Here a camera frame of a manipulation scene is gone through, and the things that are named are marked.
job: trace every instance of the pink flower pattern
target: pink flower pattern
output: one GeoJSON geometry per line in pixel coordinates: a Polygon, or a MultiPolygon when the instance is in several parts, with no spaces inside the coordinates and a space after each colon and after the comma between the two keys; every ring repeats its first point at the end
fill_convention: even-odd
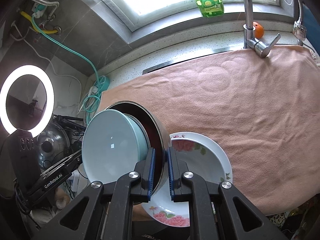
{"type": "Polygon", "coordinates": [[[167,214],[165,211],[160,211],[157,214],[153,214],[153,217],[156,220],[173,227],[189,227],[190,226],[189,218],[183,218],[180,215],[176,216],[172,213],[167,214]]]}
{"type": "MultiPolygon", "coordinates": [[[[182,136],[175,135],[175,136],[172,136],[171,138],[185,138],[185,135],[184,134],[182,136]]],[[[200,153],[202,155],[206,154],[206,148],[204,148],[201,144],[193,141],[174,140],[174,141],[171,141],[171,143],[174,149],[178,152],[181,152],[181,151],[190,152],[192,150],[200,150],[200,153]]]]}

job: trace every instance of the light blue bowl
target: light blue bowl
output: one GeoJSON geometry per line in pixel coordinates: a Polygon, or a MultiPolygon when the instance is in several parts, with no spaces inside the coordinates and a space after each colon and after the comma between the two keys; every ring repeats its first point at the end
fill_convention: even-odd
{"type": "Polygon", "coordinates": [[[147,157],[148,145],[139,125],[123,113],[108,109],[90,121],[83,138],[82,160],[90,182],[117,181],[147,157]]]}
{"type": "Polygon", "coordinates": [[[142,130],[140,129],[139,125],[134,120],[132,120],[130,117],[127,117],[126,115],[124,115],[124,116],[127,118],[129,123],[131,124],[133,132],[134,132],[136,139],[137,139],[138,160],[143,161],[147,158],[147,153],[148,153],[148,145],[147,145],[146,138],[144,137],[144,134],[143,134],[142,130]]]}

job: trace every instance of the metal screw head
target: metal screw head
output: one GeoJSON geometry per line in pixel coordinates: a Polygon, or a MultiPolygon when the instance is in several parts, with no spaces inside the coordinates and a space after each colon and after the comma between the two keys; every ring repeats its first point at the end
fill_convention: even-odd
{"type": "Polygon", "coordinates": [[[136,171],[131,171],[130,173],[129,173],[129,177],[130,178],[137,178],[139,176],[139,173],[137,173],[136,171]]]}
{"type": "Polygon", "coordinates": [[[94,181],[91,183],[92,188],[98,188],[101,187],[101,182],[100,181],[94,181]]]}
{"type": "Polygon", "coordinates": [[[190,179],[193,177],[193,173],[191,171],[186,171],[185,173],[183,173],[183,176],[185,176],[185,178],[190,179]]]}
{"type": "Polygon", "coordinates": [[[62,33],[62,29],[60,26],[55,26],[53,29],[58,31],[57,33],[55,33],[55,35],[60,35],[62,33]]]}
{"type": "Polygon", "coordinates": [[[223,187],[223,188],[231,188],[231,183],[229,182],[229,181],[224,181],[224,182],[222,182],[221,183],[221,186],[223,187]]]}

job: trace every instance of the window sill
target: window sill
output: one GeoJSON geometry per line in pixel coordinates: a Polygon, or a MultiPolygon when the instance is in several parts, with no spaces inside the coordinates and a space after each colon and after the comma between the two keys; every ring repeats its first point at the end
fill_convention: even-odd
{"type": "MultiPolygon", "coordinates": [[[[143,44],[189,28],[218,22],[245,20],[243,3],[227,3],[225,13],[217,17],[202,17],[198,8],[170,15],[150,23],[132,32],[129,45],[137,48],[143,44]]],[[[293,15],[276,5],[253,4],[253,18],[255,20],[280,21],[294,23],[293,15]]]]}

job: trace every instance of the gray wall tile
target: gray wall tile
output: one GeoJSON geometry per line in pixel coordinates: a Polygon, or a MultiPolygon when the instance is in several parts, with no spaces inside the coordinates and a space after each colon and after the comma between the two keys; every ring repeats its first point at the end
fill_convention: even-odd
{"type": "MultiPolygon", "coordinates": [[[[77,23],[63,44],[87,57],[97,69],[131,51],[130,46],[92,10],[77,23]]],[[[63,48],[59,48],[55,56],[87,76],[94,73],[88,62],[63,48]]]]}
{"type": "MultiPolygon", "coordinates": [[[[90,8],[81,0],[49,0],[49,1],[58,1],[60,3],[58,9],[55,11],[56,18],[49,23],[49,25],[53,28],[54,26],[60,26],[62,28],[61,35],[51,35],[52,38],[57,40],[58,42],[63,42],[64,39],[68,36],[70,31],[76,26],[79,20],[90,10],[90,8]]],[[[53,7],[47,8],[47,13],[49,13],[53,7]]],[[[28,14],[32,14],[31,8],[27,12],[28,14]]],[[[42,19],[36,19],[36,23],[41,23],[42,19]]],[[[35,32],[30,32],[27,37],[28,41],[33,41],[39,38],[39,34],[35,32]]],[[[38,45],[44,47],[52,54],[55,54],[58,50],[58,45],[49,41],[45,37],[39,38],[38,45]]]]}

